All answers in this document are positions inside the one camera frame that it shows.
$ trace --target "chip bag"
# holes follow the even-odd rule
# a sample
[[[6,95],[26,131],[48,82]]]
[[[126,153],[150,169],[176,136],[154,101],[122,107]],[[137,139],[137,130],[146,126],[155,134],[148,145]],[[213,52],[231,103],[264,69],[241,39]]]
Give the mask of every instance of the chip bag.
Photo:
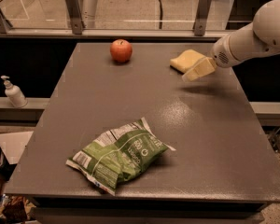
[[[66,161],[97,187],[115,195],[117,184],[142,174],[165,145],[150,130],[145,118],[102,133]]]

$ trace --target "gray tabletop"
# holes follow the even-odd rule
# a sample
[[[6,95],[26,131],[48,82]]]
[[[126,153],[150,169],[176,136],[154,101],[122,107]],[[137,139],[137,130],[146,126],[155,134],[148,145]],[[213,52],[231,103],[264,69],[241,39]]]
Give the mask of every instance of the gray tabletop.
[[[115,64],[108,43],[77,44],[7,193],[102,199],[280,202],[280,165],[231,69],[184,83],[169,60],[212,44],[133,44]],[[65,165],[100,133],[145,117],[167,150],[116,197]]]

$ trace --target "soap dispenser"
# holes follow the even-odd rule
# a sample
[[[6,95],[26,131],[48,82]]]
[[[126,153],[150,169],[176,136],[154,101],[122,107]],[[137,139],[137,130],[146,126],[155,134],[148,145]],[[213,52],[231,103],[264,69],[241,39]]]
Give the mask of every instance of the soap dispenser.
[[[6,96],[9,98],[10,102],[17,108],[21,108],[27,105],[28,100],[23,95],[20,88],[11,84],[11,82],[8,80],[9,77],[1,76],[1,78],[4,80],[4,85],[6,86],[5,93]]]

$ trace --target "yellow sponge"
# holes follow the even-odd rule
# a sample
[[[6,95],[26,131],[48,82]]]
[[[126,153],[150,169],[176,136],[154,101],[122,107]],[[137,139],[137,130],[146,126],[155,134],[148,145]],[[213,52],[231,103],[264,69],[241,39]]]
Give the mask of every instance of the yellow sponge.
[[[188,49],[181,53],[177,58],[170,60],[170,65],[182,73],[184,81],[192,81],[199,77],[204,77],[216,71],[215,61],[202,55],[201,53]]]

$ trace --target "white paper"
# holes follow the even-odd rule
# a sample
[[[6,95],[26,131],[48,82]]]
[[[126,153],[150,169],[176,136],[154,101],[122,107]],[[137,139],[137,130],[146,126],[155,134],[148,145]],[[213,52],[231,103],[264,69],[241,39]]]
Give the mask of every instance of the white paper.
[[[17,164],[19,162],[32,134],[32,131],[0,133],[0,148],[9,164]]]

